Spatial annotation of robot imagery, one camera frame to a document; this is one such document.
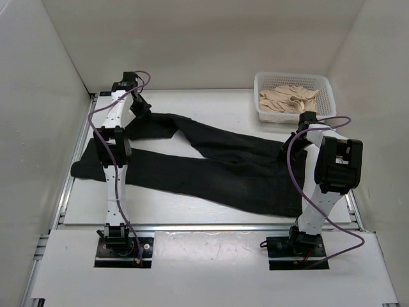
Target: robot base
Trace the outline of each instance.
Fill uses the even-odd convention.
[[[132,245],[127,250],[113,250],[107,248],[103,238],[98,241],[94,267],[125,267],[134,269],[150,269],[152,266],[153,238],[139,237],[142,247],[142,265],[137,262],[137,245],[133,237]]]
[[[288,246],[288,237],[267,237],[265,243],[266,245],[261,245],[261,247],[267,247],[270,271],[303,270],[327,256],[322,239],[320,239],[317,247],[311,250],[311,254],[306,261],[302,261],[302,259],[307,255],[308,251],[296,254],[294,249]],[[329,265],[325,261],[311,269],[325,270],[329,269]]]

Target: black cloth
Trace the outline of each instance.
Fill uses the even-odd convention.
[[[236,134],[175,114],[152,114],[148,126],[132,123],[130,139],[171,138],[181,130],[207,159],[176,157],[132,149],[127,184],[188,194],[257,214],[298,217],[301,197],[294,188],[285,161],[278,161],[281,142]],[[298,183],[304,185],[306,152],[293,161]],[[95,141],[91,139],[71,175],[105,181]]]

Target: beige cloth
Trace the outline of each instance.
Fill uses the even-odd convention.
[[[303,113],[315,111],[316,97],[320,91],[310,91],[303,86],[281,85],[274,90],[261,91],[259,106],[262,111]]]

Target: white plastic basket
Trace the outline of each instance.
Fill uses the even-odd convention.
[[[281,72],[259,72],[254,80],[254,103],[263,122],[298,123],[299,114],[265,112],[259,107],[259,92],[273,90],[280,85],[303,86],[308,90],[320,90],[317,96],[317,119],[328,118],[337,114],[334,95],[326,77],[321,75],[285,74]]]

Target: purple cable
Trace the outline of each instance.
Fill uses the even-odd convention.
[[[145,72],[143,70],[136,70],[134,73],[142,73],[142,74],[146,74],[148,76],[148,80],[139,86],[136,86],[135,88],[132,88],[129,91],[126,91],[122,96],[120,96],[118,99],[116,99],[112,104],[110,104],[109,106],[106,107],[102,107],[101,109],[97,109],[94,110],[92,112],[90,112],[88,114],[88,122],[89,125],[91,126],[92,130],[94,130],[96,136],[98,137],[98,139],[100,139],[100,141],[102,142],[103,146],[105,147],[105,149],[107,150],[107,153],[109,155],[109,157],[111,158],[112,163],[114,164],[114,169],[115,169],[115,198],[116,198],[116,204],[118,206],[118,210],[125,222],[125,224],[129,227],[129,229],[131,230],[131,232],[134,234],[137,246],[138,246],[138,253],[139,253],[139,259],[141,261],[141,265],[142,265],[142,247],[141,247],[141,243],[139,242],[138,236],[136,235],[136,232],[134,230],[134,227],[132,227],[132,225],[130,224],[130,221],[127,219],[126,215],[123,213],[122,211],[122,207],[121,207],[121,202],[119,200],[120,196],[119,196],[119,192],[118,192],[118,165],[116,164],[115,161],[115,157],[114,154],[111,152],[111,149],[109,149],[108,144],[105,142],[104,138],[102,137],[101,133],[98,132],[98,129],[95,127],[95,125],[92,122],[92,116],[97,113],[97,112],[101,112],[103,110],[106,109],[110,109],[112,107],[114,107],[119,101],[121,101],[122,99],[124,99],[127,95],[129,95],[130,93],[132,93],[135,90],[138,90],[139,88],[143,88],[146,85],[149,84],[149,82],[151,81],[151,75],[148,72]]]
[[[289,171],[289,176],[291,177],[291,180],[293,181],[293,184],[294,184],[295,188],[296,188],[297,191],[301,194],[301,196],[304,197],[305,200],[308,201],[309,204],[310,204],[311,206],[313,206],[313,208],[314,208],[315,210],[317,210],[323,217],[325,217],[325,219],[328,221],[328,223],[330,223],[333,227],[337,228],[338,230],[341,230],[341,231],[344,232],[344,233],[347,233],[348,235],[352,235],[353,237],[356,237],[356,238],[360,239],[361,242],[360,242],[359,244],[355,245],[355,246],[352,246],[351,248],[344,249],[344,250],[342,250],[342,251],[339,251],[338,253],[335,253],[335,254],[333,254],[333,255],[330,255],[330,256],[328,256],[328,257],[325,257],[324,259],[321,259],[320,261],[315,262],[314,264],[312,264],[312,265],[306,267],[305,269],[310,269],[310,268],[312,268],[312,267],[315,267],[316,265],[318,265],[318,264],[320,264],[320,263],[322,263],[322,262],[325,262],[325,261],[327,261],[328,259],[331,259],[331,258],[333,258],[333,257],[336,257],[336,256],[339,256],[339,255],[341,255],[341,254],[347,253],[347,252],[349,252],[349,251],[351,251],[351,250],[353,250],[353,249],[360,248],[361,246],[363,246],[363,245],[365,244],[365,239],[364,239],[363,237],[361,237],[360,235],[357,235],[356,233],[350,232],[349,230],[344,229],[344,228],[342,228],[342,227],[336,225],[333,221],[330,220],[330,218],[324,213],[324,211],[322,211],[320,208],[318,208],[317,205],[316,205],[315,203],[313,203],[313,201],[310,200],[307,195],[305,195],[305,193],[302,191],[302,189],[300,188],[299,184],[298,184],[297,181],[295,180],[294,173],[293,173],[293,169],[292,169],[292,167],[291,167],[291,147],[293,146],[295,140],[298,139],[302,134],[305,134],[305,133],[307,133],[307,132],[309,132],[309,131],[331,130],[331,129],[335,129],[335,128],[339,128],[339,127],[344,127],[344,126],[346,126],[347,124],[349,124],[349,123],[352,121],[352,119],[351,119],[350,117],[347,117],[347,116],[335,116],[335,117],[330,117],[330,118],[324,118],[324,119],[322,119],[322,120],[333,120],[333,119],[339,119],[339,118],[346,119],[347,122],[346,122],[346,123],[342,123],[342,124],[340,124],[340,125],[333,126],[333,127],[328,127],[328,128],[310,128],[310,129],[305,129],[305,130],[300,131],[299,133],[297,133],[297,134],[293,137],[293,139],[289,142],[289,145],[288,145],[288,151],[287,151],[287,167],[288,167],[288,171]]]

